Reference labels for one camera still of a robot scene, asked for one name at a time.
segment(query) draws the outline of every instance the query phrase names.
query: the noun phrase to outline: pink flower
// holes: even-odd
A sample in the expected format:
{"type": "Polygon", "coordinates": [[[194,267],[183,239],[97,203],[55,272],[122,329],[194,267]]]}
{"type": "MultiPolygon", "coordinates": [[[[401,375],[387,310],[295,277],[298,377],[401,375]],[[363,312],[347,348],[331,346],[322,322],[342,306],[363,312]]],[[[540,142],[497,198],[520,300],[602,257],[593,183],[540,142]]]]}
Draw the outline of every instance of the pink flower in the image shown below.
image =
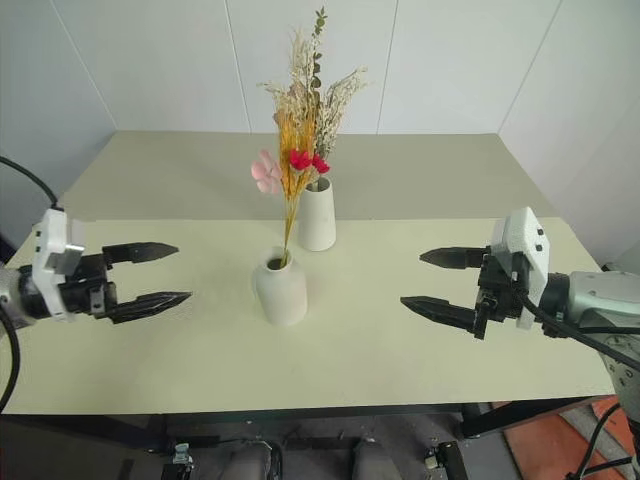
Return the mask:
{"type": "Polygon", "coordinates": [[[256,180],[262,193],[278,193],[282,171],[280,165],[273,161],[266,150],[260,150],[261,162],[253,162],[251,176],[256,180]]]}
{"type": "Polygon", "coordinates": [[[331,167],[327,162],[325,162],[320,155],[316,154],[313,156],[313,166],[316,167],[319,174],[327,173],[331,167]]]}
{"type": "Polygon", "coordinates": [[[309,165],[311,165],[309,152],[300,153],[296,149],[291,150],[289,161],[291,162],[293,168],[295,168],[296,170],[304,170],[305,168],[309,167],[309,165]]]}

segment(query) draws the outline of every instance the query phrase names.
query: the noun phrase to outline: table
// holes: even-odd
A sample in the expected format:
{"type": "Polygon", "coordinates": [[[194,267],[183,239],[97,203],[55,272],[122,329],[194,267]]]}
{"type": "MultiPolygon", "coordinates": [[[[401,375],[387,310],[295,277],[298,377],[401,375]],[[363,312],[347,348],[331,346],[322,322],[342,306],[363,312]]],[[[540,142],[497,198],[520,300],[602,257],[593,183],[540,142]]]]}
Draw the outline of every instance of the table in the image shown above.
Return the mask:
{"type": "MultiPolygon", "coordinates": [[[[397,159],[387,156],[402,146],[396,137],[386,147],[384,137],[343,140],[334,180],[338,241],[321,253],[294,245],[308,275],[309,312],[298,325],[276,328],[261,317],[250,274],[261,251],[280,242],[282,222],[269,220],[277,200],[254,192],[248,175],[259,145],[273,138],[117,133],[65,205],[89,221],[88,253],[130,241],[180,248],[160,261],[117,265],[111,278],[120,301],[156,290],[194,295],[157,317],[118,326],[81,316],[21,331],[23,370],[7,413],[401,411],[612,393],[598,355],[576,342],[509,321],[490,322],[480,342],[400,304],[400,296],[426,294],[472,305],[477,271],[438,269],[418,255],[483,246],[495,217],[526,204],[547,216],[553,271],[597,270],[497,137],[410,137],[405,158],[397,159]],[[434,150],[448,161],[416,160],[434,150]],[[237,151],[236,163],[223,169],[207,158],[212,151],[237,151]],[[354,173],[362,165],[346,161],[353,152],[367,159],[363,176],[354,173]],[[385,165],[382,180],[369,172],[385,165]]],[[[29,262],[29,242],[13,265],[29,262]]]]}

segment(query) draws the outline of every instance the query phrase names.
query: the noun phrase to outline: red flower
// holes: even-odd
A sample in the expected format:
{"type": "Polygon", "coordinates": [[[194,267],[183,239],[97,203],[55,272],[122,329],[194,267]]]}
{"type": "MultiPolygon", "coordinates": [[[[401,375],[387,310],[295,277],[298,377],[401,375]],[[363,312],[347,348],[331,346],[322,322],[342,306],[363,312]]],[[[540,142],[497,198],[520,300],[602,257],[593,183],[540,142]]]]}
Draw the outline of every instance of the red flower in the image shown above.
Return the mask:
{"type": "Polygon", "coordinates": [[[300,153],[295,149],[291,150],[289,161],[291,162],[293,168],[295,168],[296,170],[304,170],[309,165],[311,165],[309,152],[300,153]]]}
{"type": "Polygon", "coordinates": [[[316,167],[316,170],[318,170],[320,174],[327,173],[329,169],[331,169],[329,164],[317,154],[313,156],[313,166],[316,167]]]}

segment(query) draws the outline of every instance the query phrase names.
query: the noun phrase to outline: white ceramic vase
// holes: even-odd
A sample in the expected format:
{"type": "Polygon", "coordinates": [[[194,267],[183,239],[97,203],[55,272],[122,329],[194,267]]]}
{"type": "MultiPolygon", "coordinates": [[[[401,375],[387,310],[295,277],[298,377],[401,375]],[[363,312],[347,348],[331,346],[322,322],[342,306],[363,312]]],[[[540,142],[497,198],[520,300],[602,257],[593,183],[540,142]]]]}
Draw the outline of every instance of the white ceramic vase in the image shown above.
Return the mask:
{"type": "Polygon", "coordinates": [[[253,272],[253,290],[267,320],[274,325],[292,325],[307,313],[304,271],[291,254],[287,264],[279,268],[283,251],[282,247],[270,248],[253,272]]]}
{"type": "Polygon", "coordinates": [[[336,212],[333,185],[320,177],[317,191],[311,184],[302,192],[298,206],[298,242],[307,250],[320,252],[336,243],[336,212]]]}

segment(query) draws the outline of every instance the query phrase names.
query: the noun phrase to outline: floor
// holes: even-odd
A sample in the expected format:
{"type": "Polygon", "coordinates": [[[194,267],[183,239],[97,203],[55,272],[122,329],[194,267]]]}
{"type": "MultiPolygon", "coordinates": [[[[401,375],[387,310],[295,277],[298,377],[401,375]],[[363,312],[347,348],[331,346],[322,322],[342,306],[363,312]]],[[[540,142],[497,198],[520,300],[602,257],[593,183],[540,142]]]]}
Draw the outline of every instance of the floor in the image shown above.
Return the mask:
{"type": "MultiPolygon", "coordinates": [[[[126,421],[144,423],[144,419],[126,421]]],[[[427,472],[425,450],[452,440],[458,418],[453,414],[344,417],[296,421],[169,425],[174,435],[219,435],[221,439],[275,440],[285,445],[284,479],[346,480],[356,438],[374,438],[389,452],[405,480],[445,479],[444,471],[427,472]],[[306,439],[326,440],[325,449],[310,449],[306,439]]],[[[519,480],[501,434],[460,441],[472,480],[519,480]]],[[[228,443],[192,450],[194,480],[217,479],[237,448],[228,443]]],[[[0,421],[0,478],[10,480],[159,480],[166,458],[85,438],[71,437],[0,421]]]]}

